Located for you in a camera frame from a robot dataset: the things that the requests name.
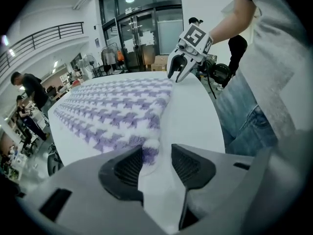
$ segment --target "ceiling light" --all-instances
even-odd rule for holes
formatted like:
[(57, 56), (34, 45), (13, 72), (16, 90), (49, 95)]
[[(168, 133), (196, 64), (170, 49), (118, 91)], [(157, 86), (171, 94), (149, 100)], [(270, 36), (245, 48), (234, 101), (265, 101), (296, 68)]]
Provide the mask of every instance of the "ceiling light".
[(125, 2), (127, 2), (127, 3), (132, 3), (132, 2), (134, 2), (135, 0), (125, 0)]
[(8, 46), (8, 45), (9, 45), (9, 41), (8, 41), (8, 38), (6, 37), (6, 35), (3, 35), (1, 40), (2, 40), (2, 43), (3, 43), (5, 46)]
[(10, 54), (11, 54), (12, 57), (15, 56), (15, 53), (14, 53), (14, 51), (13, 51), (12, 49), (9, 49), (9, 52), (10, 52)]

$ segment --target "fluffy blanket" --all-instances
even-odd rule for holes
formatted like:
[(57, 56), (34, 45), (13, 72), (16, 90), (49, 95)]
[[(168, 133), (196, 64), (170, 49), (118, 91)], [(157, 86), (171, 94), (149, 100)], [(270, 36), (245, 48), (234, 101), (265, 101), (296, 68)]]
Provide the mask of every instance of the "fluffy blanket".
[(169, 102), (169, 79), (125, 79), (82, 85), (54, 114), (99, 153), (143, 146), (145, 164), (158, 154), (160, 118)]

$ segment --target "blue jeans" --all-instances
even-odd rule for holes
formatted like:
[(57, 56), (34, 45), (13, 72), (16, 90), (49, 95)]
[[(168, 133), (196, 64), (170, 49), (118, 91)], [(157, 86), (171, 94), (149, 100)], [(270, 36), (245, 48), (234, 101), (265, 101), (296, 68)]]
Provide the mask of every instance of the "blue jeans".
[(270, 123), (240, 70), (215, 101), (215, 109), (226, 153), (255, 156), (260, 149), (277, 143)]

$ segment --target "cardboard box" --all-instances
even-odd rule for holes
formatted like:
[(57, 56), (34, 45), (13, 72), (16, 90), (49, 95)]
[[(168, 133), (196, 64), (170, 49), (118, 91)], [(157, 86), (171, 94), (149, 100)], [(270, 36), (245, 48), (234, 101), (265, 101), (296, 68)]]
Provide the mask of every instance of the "cardboard box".
[(166, 71), (167, 59), (168, 56), (156, 56), (154, 64), (151, 64), (151, 71)]

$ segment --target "white tabletop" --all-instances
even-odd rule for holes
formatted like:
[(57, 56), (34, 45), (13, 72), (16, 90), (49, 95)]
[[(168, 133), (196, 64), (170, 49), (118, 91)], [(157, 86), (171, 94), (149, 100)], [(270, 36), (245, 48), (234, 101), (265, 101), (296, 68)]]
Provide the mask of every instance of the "white tabletop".
[[(84, 82), (96, 84), (136, 78), (166, 78), (163, 71), (136, 72), (99, 77)], [(64, 165), (98, 155), (53, 114), (71, 92), (60, 98), (49, 110), (49, 122), (56, 148)], [(162, 118), (159, 155), (154, 166), (144, 166), (139, 177), (138, 189), (144, 194), (144, 209), (168, 233), (178, 231), (184, 200), (184, 186), (171, 166), (171, 144), (185, 144), (224, 153), (224, 140), (214, 105), (201, 82), (189, 74), (182, 82), (175, 83)]]

